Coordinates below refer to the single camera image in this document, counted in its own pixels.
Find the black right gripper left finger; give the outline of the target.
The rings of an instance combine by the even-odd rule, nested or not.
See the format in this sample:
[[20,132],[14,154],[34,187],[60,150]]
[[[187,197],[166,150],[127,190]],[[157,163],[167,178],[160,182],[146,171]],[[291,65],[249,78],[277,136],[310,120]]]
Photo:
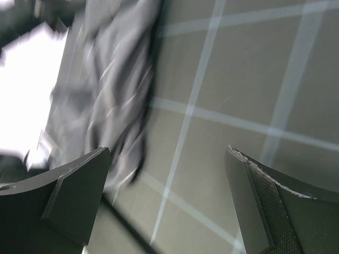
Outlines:
[[101,147],[1,187],[1,253],[82,253],[109,164],[109,149]]

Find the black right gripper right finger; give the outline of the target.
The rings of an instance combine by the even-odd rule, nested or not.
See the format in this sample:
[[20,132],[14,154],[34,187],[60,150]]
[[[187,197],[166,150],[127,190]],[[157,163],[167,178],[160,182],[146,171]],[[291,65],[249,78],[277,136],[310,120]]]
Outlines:
[[338,192],[228,147],[226,173],[246,253],[338,253]]

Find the dark grey checked pillowcase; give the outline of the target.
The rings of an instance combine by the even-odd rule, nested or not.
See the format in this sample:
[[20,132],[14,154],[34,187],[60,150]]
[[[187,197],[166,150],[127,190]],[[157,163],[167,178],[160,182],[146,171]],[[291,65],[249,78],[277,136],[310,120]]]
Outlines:
[[50,168],[107,147],[105,185],[117,188],[142,167],[162,7],[162,1],[87,1],[75,14],[43,135]]

